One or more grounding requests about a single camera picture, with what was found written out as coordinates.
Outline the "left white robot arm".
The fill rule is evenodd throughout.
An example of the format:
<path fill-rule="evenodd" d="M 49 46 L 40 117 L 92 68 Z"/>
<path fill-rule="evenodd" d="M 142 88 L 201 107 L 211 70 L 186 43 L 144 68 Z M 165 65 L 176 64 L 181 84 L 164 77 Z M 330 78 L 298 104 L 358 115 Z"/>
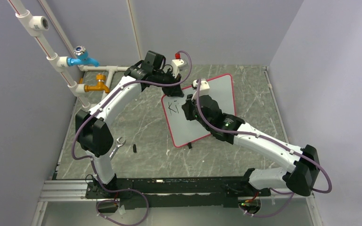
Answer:
<path fill-rule="evenodd" d="M 135 97 L 150 86 L 160 87 L 165 96 L 183 97 L 180 71 L 187 66 L 180 52 L 176 52 L 175 59 L 167 65 L 165 56 L 148 51 L 145 59 L 126 69 L 117 86 L 95 107 L 76 114 L 74 142 L 80 144 L 86 152 L 85 157 L 91 160 L 93 178 L 100 182 L 98 192 L 102 196 L 112 197 L 117 190 L 111 160 L 120 145 L 114 144 L 109 126 Z"/>

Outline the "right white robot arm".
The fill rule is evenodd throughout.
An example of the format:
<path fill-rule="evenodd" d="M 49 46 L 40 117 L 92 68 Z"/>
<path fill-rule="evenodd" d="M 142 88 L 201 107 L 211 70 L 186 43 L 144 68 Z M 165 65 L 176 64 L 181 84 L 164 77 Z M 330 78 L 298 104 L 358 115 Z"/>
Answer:
<path fill-rule="evenodd" d="M 241 182 L 241 190 L 253 195 L 258 190 L 287 188 L 300 196 L 310 196 L 320 172 L 315 147 L 299 147 L 261 133 L 243 119 L 221 111 L 209 95 L 194 100 L 187 95 L 182 105 L 188 121 L 197 121 L 217 140 L 253 150 L 279 165 L 275 169 L 249 168 Z"/>

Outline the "pink-framed whiteboard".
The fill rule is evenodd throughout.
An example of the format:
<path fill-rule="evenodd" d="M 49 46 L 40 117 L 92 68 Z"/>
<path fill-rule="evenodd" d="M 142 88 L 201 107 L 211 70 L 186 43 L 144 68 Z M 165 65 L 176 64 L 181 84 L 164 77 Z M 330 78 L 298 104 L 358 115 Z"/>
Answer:
<path fill-rule="evenodd" d="M 215 101 L 207 97 L 200 97 L 201 111 L 206 120 L 212 125 L 216 125 L 212 117 L 219 112 L 236 115 L 234 87 L 232 75 L 227 73 L 207 80 L 209 85 L 208 95 Z M 188 143 L 195 142 L 204 137 L 210 136 L 210 131 L 206 130 L 208 126 L 202 126 L 200 115 L 197 110 L 192 110 L 192 120 L 187 120 L 185 117 L 182 105 L 186 103 L 187 96 L 195 93 L 191 87 L 182 89 L 184 97 L 168 97 L 162 96 L 161 104 L 164 111 L 165 119 L 169 128 L 173 145 L 177 148 L 187 145 Z"/>

